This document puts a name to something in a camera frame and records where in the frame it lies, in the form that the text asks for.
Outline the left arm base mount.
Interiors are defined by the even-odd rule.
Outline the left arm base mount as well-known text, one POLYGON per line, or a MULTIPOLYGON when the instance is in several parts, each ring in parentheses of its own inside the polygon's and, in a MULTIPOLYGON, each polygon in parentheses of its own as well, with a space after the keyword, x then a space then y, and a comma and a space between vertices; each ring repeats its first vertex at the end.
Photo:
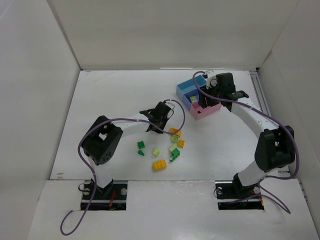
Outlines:
POLYGON ((125 211, 127 208, 127 181, 113 181, 105 189, 97 187, 92 201, 89 203, 94 190, 94 182, 85 181, 78 186, 82 193, 80 209, 89 211, 125 211))

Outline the pale green small lego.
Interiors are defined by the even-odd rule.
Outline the pale green small lego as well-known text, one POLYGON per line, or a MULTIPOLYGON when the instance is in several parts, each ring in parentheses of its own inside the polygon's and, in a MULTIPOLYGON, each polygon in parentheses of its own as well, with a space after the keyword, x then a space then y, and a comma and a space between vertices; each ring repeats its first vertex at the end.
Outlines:
POLYGON ((160 150, 158 148, 155 148, 152 152, 152 155, 157 157, 160 154, 160 150))

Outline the pale green long lego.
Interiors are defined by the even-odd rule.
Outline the pale green long lego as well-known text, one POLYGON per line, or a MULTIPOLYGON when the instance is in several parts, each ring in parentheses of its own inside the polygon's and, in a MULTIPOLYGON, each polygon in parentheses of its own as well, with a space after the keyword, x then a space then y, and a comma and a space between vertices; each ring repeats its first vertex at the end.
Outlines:
POLYGON ((174 143, 170 148, 169 148, 169 151, 172 152, 174 149, 177 148, 177 144, 174 143))

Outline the dark green stepped lego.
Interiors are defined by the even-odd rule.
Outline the dark green stepped lego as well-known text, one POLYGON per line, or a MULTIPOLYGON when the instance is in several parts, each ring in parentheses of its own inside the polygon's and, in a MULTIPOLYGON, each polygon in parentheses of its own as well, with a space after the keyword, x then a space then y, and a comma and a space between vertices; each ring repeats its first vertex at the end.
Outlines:
POLYGON ((179 156, 180 156, 180 151, 179 151, 177 148, 175 148, 175 149, 172 150, 172 152, 171 152, 171 158, 169 159, 169 161, 170 161, 170 162, 173 162, 173 161, 175 161, 176 158, 179 157, 179 156))

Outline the dark green sloped lego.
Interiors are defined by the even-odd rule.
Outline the dark green sloped lego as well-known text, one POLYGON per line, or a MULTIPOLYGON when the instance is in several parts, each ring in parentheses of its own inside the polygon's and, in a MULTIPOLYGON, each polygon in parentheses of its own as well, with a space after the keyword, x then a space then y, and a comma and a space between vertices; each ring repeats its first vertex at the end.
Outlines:
POLYGON ((144 152, 142 150, 138 150, 137 153, 140 155, 140 156, 145 156, 144 152))

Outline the yellow large lego brick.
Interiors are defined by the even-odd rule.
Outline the yellow large lego brick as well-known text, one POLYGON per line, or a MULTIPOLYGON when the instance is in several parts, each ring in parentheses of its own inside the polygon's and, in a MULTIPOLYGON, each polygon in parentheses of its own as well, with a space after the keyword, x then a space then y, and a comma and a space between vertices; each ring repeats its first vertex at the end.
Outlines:
POLYGON ((158 160, 152 164, 152 170, 154 172, 162 171, 167 167, 167 163, 165 160, 158 160))

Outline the light blue container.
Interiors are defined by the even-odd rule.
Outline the light blue container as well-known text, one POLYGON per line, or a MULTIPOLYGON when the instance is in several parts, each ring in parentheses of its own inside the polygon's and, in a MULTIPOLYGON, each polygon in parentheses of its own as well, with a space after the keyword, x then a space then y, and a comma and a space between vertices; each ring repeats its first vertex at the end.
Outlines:
MULTIPOLYGON (((195 82, 198 87, 206 85, 207 81, 202 75, 195 77, 195 82)), ((184 96, 196 96, 198 98, 199 92, 194 84, 193 79, 189 79, 176 86, 176 95, 182 100, 184 96)))

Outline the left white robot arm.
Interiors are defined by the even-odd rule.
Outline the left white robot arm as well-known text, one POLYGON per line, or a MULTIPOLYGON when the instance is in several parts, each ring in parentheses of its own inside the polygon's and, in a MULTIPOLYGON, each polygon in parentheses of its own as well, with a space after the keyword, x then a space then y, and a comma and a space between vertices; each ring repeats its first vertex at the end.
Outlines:
POLYGON ((111 160, 121 138, 149 131, 161 134, 173 113, 172 104, 160 101, 155 108, 142 110, 127 118, 115 118, 111 121, 101 115, 95 120, 81 147, 95 172, 96 179, 91 182, 97 185, 99 195, 105 198, 112 191, 113 179, 99 166, 111 160))

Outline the lime green lego brick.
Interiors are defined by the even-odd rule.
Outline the lime green lego brick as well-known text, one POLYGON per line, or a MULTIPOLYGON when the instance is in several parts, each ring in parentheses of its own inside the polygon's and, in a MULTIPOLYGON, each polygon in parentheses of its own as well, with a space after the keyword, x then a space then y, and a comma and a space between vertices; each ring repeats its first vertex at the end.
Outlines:
POLYGON ((171 141, 172 141, 173 143, 177 143, 177 142, 179 141, 179 138, 180 138, 179 135, 173 134, 173 135, 171 136, 171 141))

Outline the small dark green lego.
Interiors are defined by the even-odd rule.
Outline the small dark green lego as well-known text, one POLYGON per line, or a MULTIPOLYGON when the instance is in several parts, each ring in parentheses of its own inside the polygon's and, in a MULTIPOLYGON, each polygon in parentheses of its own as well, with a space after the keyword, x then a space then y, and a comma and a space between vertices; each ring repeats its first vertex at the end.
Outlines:
POLYGON ((144 149, 145 148, 145 143, 143 141, 139 141, 137 142, 137 147, 139 150, 144 149))

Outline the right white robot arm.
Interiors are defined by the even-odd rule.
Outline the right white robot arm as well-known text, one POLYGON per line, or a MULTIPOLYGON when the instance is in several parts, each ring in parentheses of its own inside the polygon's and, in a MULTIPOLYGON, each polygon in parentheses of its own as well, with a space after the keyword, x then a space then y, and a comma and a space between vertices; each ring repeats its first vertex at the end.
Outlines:
POLYGON ((236 173, 227 188, 219 187, 220 199, 246 198, 270 172, 298 161, 294 130, 256 108, 245 91, 236 89, 232 73, 198 71, 194 75, 206 81, 204 86, 196 87, 203 109, 221 104, 257 137, 253 162, 236 173))

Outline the aluminium rail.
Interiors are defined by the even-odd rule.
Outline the aluminium rail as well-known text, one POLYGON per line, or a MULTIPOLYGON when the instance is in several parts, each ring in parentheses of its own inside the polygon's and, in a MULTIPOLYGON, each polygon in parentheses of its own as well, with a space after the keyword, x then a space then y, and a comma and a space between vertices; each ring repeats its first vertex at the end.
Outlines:
POLYGON ((262 84, 257 71, 249 71, 249 76, 251 78, 253 88, 256 94, 258 105, 261 111, 269 116, 271 116, 271 112, 262 88, 262 84))

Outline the dark blue container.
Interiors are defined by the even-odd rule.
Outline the dark blue container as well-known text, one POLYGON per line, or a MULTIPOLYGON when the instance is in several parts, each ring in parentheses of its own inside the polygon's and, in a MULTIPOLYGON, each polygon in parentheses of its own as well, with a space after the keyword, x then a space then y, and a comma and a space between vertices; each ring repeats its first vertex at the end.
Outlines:
POLYGON ((199 92, 197 89, 194 89, 194 90, 189 91, 183 95, 182 102, 185 105, 185 107, 187 108, 187 110, 190 110, 191 105, 193 103, 198 102, 198 100, 199 100, 199 92))

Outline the pale green rounded lego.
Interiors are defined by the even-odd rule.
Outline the pale green rounded lego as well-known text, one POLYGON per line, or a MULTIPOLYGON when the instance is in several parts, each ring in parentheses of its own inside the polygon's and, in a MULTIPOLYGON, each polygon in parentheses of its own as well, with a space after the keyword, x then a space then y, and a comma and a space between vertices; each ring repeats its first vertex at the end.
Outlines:
POLYGON ((195 102, 197 102, 197 98, 195 96, 191 96, 190 101, 191 101, 191 103, 195 103, 195 102))

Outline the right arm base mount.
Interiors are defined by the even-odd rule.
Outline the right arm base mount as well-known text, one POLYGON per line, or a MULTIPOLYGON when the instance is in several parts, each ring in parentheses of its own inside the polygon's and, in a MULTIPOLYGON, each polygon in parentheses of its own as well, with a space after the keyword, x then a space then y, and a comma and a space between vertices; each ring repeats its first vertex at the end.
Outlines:
POLYGON ((215 181, 214 196, 222 210, 264 210, 261 190, 257 185, 237 189, 232 181, 215 181))

